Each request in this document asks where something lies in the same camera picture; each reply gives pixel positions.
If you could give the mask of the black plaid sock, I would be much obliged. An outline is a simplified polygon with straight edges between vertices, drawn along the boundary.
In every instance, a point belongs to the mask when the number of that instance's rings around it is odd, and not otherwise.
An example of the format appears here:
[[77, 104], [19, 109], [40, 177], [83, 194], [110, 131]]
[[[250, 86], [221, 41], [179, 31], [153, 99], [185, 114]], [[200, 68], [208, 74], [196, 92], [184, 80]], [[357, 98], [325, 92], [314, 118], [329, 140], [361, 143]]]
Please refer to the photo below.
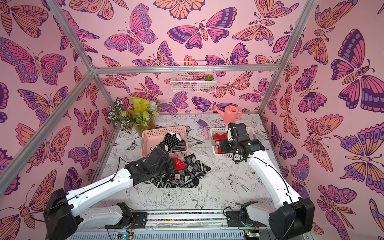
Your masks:
[[186, 163], [187, 167], [175, 172], [177, 180], [186, 182], [193, 178], [201, 179], [211, 171], [211, 168], [198, 160], [195, 154], [188, 155], [184, 157], [184, 159], [184, 163]]

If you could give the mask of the pink plastic basket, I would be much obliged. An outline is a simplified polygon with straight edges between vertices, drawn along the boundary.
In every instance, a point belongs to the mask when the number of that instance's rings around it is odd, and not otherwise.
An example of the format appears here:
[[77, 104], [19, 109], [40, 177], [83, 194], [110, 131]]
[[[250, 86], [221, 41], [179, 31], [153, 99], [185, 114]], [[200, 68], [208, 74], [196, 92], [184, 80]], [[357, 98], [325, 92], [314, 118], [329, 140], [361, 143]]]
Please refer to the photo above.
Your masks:
[[188, 155], [189, 145], [187, 140], [187, 130], [185, 126], [167, 127], [144, 131], [142, 134], [141, 157], [146, 157], [154, 147], [156, 147], [167, 133], [177, 133], [186, 142], [186, 150], [183, 152], [170, 153], [170, 157], [183, 158]]

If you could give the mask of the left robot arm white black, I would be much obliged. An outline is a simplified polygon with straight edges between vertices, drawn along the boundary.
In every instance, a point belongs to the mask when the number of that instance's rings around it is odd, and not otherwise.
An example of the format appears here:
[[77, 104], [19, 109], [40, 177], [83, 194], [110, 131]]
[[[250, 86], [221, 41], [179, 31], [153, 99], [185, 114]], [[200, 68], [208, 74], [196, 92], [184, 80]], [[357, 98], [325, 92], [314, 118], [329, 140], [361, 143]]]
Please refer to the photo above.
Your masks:
[[147, 157], [132, 161], [115, 174], [93, 184], [69, 192], [64, 189], [54, 191], [43, 212], [46, 239], [66, 240], [79, 229], [130, 227], [134, 217], [125, 203], [95, 209], [92, 205], [139, 183], [169, 175], [175, 167], [169, 153], [157, 147]]

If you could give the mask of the purple pink garden trowel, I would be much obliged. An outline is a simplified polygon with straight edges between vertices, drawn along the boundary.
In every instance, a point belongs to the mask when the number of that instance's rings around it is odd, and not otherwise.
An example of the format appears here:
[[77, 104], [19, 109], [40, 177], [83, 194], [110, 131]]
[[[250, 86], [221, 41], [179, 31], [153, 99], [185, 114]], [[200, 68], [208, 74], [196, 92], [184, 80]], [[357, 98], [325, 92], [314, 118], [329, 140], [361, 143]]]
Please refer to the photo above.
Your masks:
[[198, 120], [198, 124], [199, 124], [199, 126], [201, 126], [203, 128], [205, 139], [209, 140], [210, 136], [209, 136], [208, 131], [207, 131], [208, 124], [204, 120], [202, 120], [202, 119]]

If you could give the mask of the artificial plant bouquet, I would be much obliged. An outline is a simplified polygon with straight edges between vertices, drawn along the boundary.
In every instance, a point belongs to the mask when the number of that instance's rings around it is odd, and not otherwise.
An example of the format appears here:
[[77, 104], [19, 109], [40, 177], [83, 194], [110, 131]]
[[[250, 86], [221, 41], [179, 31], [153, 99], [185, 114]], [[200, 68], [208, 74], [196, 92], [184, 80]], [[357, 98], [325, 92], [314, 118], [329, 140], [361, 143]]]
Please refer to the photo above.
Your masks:
[[159, 101], [143, 98], [117, 98], [106, 112], [107, 122], [115, 129], [130, 133], [135, 129], [141, 136], [144, 131], [156, 128], [154, 117], [160, 114]]

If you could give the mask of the pink watering can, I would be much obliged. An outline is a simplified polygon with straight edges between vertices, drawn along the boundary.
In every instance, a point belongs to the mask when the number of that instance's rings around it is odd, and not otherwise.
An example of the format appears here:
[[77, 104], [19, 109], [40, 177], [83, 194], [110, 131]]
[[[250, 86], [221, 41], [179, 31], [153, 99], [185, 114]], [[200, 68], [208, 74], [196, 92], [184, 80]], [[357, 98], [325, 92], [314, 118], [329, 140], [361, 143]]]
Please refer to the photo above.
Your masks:
[[214, 111], [216, 111], [222, 116], [223, 122], [226, 125], [230, 123], [235, 123], [236, 121], [239, 121], [242, 117], [242, 112], [234, 106], [227, 106], [224, 111], [219, 110], [218, 107], [214, 107]]

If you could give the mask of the white plastic basket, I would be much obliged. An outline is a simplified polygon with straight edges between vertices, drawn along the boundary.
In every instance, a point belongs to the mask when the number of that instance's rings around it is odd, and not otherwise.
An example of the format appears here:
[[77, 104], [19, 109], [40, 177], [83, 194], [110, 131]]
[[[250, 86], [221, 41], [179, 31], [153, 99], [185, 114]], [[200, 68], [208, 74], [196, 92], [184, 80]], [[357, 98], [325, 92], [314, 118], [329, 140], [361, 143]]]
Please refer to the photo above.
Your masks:
[[258, 151], [265, 151], [263, 144], [256, 139], [253, 129], [245, 124], [231, 123], [225, 128], [211, 129], [213, 153], [220, 159], [240, 161]]

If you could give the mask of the black pinstripe sock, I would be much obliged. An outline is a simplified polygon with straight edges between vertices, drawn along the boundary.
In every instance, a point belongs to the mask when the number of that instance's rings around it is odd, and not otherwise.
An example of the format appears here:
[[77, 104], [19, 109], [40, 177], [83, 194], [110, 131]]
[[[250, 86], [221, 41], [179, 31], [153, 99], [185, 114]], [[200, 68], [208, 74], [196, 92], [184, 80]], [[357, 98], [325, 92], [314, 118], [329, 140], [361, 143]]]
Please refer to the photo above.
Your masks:
[[163, 141], [159, 143], [160, 147], [169, 151], [171, 148], [175, 147], [177, 144], [182, 142], [182, 138], [177, 133], [167, 133], [164, 136]]

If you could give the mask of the red patterned sock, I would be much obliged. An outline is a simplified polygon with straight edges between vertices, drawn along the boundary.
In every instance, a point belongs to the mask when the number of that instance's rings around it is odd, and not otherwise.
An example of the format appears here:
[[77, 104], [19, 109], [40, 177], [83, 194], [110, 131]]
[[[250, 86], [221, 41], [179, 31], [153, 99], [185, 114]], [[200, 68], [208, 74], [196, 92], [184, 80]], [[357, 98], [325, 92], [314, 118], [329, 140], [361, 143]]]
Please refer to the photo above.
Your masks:
[[173, 158], [173, 161], [175, 163], [175, 171], [180, 171], [187, 168], [187, 164], [181, 161], [180, 159]]

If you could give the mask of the black white striped sock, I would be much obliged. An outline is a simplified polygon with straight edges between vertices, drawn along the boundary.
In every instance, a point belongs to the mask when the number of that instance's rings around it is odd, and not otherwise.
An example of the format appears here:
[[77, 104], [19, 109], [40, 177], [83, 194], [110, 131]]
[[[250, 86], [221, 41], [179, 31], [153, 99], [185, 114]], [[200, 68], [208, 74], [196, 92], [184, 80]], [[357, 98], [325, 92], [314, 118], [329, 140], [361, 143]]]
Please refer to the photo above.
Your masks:
[[152, 183], [159, 189], [173, 189], [178, 187], [176, 182], [170, 179], [152, 179]]
[[186, 142], [185, 141], [181, 141], [181, 142], [175, 144], [171, 148], [171, 153], [179, 153], [179, 152], [184, 152], [186, 150], [187, 150]]

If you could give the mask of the plain red sock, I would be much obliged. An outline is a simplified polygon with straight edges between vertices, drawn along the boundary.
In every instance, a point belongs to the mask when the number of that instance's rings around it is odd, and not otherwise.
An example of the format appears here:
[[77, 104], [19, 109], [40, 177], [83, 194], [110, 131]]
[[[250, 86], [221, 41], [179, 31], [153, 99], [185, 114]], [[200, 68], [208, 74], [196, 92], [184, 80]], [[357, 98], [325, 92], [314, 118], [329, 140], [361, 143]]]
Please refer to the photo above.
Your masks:
[[228, 139], [228, 134], [214, 134], [213, 135], [213, 141], [214, 141], [214, 148], [215, 148], [215, 151], [218, 153], [218, 154], [221, 154], [222, 151], [221, 151], [221, 143], [223, 140], [227, 140]]

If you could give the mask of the small green succulent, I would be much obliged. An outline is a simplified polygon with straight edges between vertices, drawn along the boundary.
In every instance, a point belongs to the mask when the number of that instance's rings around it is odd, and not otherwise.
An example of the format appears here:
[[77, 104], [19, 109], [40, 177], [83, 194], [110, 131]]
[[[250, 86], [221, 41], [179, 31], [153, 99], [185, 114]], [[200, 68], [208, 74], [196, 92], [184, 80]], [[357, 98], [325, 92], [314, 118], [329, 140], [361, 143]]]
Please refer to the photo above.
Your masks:
[[206, 81], [206, 82], [211, 82], [214, 79], [215, 79], [215, 77], [212, 74], [207, 74], [207, 75], [204, 76], [204, 81]]

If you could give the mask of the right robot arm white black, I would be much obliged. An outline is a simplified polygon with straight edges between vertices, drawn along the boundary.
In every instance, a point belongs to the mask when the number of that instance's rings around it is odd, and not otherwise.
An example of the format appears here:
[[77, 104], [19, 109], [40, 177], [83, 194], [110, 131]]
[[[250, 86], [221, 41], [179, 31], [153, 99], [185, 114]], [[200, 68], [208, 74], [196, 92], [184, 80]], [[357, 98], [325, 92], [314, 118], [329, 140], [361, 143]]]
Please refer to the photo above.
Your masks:
[[235, 164], [247, 163], [256, 172], [269, 192], [274, 209], [268, 210], [248, 202], [241, 205], [244, 223], [258, 222], [268, 226], [277, 240], [289, 240], [312, 230], [315, 205], [303, 199], [285, 180], [272, 163], [265, 147], [251, 139], [246, 125], [229, 123], [227, 140], [222, 141], [222, 152], [232, 154]]

